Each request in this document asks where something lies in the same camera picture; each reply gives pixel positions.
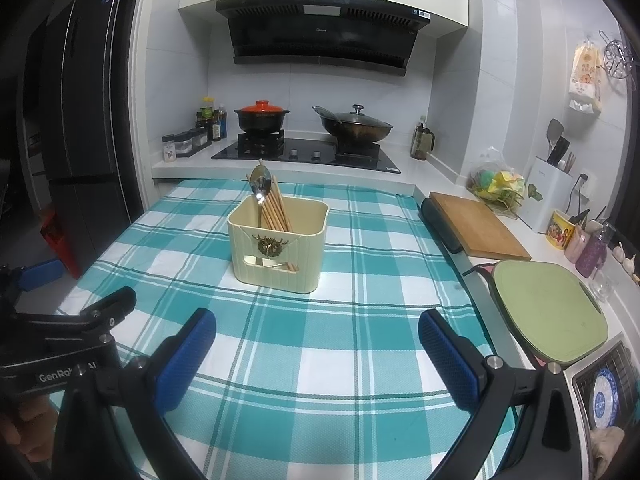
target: garlic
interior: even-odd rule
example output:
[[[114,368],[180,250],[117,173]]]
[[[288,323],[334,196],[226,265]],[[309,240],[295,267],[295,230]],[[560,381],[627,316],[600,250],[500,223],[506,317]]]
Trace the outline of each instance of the garlic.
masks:
[[[634,260],[636,259],[636,255],[632,258],[625,258],[625,261],[622,262],[622,268],[625,269],[625,272],[631,276],[636,270],[636,264]]]
[[[618,242],[618,246],[613,249],[613,257],[616,259],[617,262],[622,263],[622,260],[625,259],[626,254],[625,254],[625,250],[622,248],[622,242]]]

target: range hood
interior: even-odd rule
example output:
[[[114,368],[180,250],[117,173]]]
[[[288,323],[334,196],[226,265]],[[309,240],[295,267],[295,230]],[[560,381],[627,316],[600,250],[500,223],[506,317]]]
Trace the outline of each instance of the range hood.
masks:
[[[299,62],[406,73],[421,9],[385,0],[218,0],[236,64]]]

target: green cutting board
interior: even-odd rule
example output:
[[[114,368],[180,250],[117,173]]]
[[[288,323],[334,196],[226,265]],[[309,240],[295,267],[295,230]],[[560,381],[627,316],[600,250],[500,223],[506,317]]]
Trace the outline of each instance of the green cutting board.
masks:
[[[512,330],[541,359],[568,365],[607,340],[607,321],[598,303],[568,269],[504,260],[493,276]]]

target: orange pot lid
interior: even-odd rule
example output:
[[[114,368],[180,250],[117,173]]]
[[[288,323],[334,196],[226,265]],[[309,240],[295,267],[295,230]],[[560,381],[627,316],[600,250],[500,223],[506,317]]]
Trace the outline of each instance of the orange pot lid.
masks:
[[[241,108],[241,112],[283,112],[284,108],[270,105],[268,101],[256,101],[255,105]]]

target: yellow cup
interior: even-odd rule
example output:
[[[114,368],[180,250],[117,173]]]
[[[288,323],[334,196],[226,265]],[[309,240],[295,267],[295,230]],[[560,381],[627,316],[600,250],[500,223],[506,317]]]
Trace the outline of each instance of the yellow cup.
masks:
[[[575,225],[569,223],[569,217],[556,209],[549,221],[549,227],[546,228],[546,239],[556,249],[564,250],[574,234],[574,229]]]

